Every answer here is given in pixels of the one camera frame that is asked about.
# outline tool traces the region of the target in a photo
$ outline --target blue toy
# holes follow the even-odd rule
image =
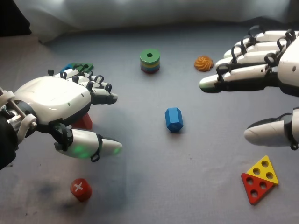
[[[168,108],[165,111],[166,126],[171,132],[179,132],[184,126],[182,112],[176,108]]]
[[[67,66],[65,66],[63,69],[60,70],[60,72],[63,72],[65,70],[68,70],[68,69],[72,69],[72,65],[71,64],[68,64]]]

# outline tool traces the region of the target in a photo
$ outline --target hole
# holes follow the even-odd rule
[[[267,185],[265,182],[260,182],[260,188],[261,189],[266,189]]]
[[[266,173],[266,177],[270,180],[273,179],[273,173],[270,172]]]
[[[268,167],[269,163],[267,161],[262,161],[262,166],[263,167]]]
[[[253,169],[253,173],[255,174],[255,175],[259,175],[260,174],[260,169],[258,169],[258,168],[254,168]]]
[[[251,177],[247,177],[246,182],[247,182],[247,184],[252,185],[253,184],[253,179]]]
[[[257,197],[257,191],[256,190],[251,190],[250,194],[253,197]]]

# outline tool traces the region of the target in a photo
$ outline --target yellow disc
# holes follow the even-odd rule
[[[247,174],[278,184],[278,179],[267,155],[250,168],[250,170],[247,171]]]
[[[140,64],[141,64],[143,67],[145,67],[145,68],[149,68],[149,69],[151,69],[151,68],[157,67],[157,66],[160,64],[160,61],[158,61],[156,64],[145,64],[145,63],[142,63],[142,62],[140,62]]]

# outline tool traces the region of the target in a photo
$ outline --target gray table surface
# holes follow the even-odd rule
[[[246,32],[232,25],[159,27],[65,35],[46,45],[33,36],[1,38],[5,90],[47,69],[93,63],[119,95],[114,105],[91,107],[93,130],[119,140],[123,151],[91,163],[57,153],[50,135],[35,133],[20,145],[13,166],[0,171],[0,224],[297,224],[299,152],[251,145],[243,132],[292,112],[298,99],[279,88],[207,94],[198,87],[215,71],[196,71],[194,60],[218,61]],[[140,70],[145,48],[161,53],[154,75]],[[165,126],[169,107],[182,111],[180,134]],[[252,206],[241,173],[266,154],[280,183]],[[70,192],[77,178],[93,189],[86,203]]]

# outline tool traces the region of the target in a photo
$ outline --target white curtain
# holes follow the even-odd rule
[[[236,21],[264,16],[285,22],[290,0],[15,0],[40,40],[72,30],[177,21]]]

